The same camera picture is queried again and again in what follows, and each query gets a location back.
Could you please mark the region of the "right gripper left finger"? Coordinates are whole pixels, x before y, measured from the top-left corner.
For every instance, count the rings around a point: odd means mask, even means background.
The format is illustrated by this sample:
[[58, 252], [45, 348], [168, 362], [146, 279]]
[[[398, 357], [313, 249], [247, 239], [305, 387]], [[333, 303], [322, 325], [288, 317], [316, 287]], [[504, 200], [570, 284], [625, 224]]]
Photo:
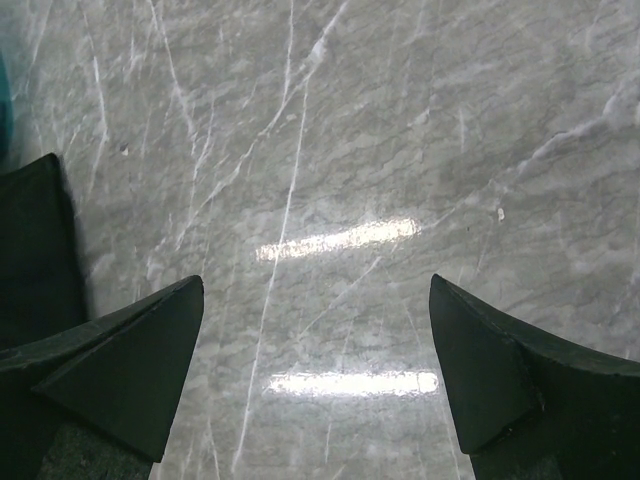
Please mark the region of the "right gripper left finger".
[[148, 478], [165, 453], [203, 312], [203, 280], [192, 275], [2, 349], [2, 478]]

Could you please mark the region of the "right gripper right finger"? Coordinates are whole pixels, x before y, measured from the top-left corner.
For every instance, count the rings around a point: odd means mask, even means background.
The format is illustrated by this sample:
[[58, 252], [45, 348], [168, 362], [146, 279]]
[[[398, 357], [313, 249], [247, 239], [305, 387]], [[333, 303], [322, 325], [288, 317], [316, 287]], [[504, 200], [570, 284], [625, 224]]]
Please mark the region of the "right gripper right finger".
[[429, 313], [476, 478], [638, 478], [638, 363], [550, 334], [439, 275]]

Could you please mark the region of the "black t shirt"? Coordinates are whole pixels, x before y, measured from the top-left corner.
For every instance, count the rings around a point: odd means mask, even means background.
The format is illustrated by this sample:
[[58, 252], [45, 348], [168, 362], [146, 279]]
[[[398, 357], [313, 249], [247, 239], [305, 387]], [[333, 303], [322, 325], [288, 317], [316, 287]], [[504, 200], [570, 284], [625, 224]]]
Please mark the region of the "black t shirt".
[[1, 348], [88, 320], [72, 198], [49, 153], [1, 176]]

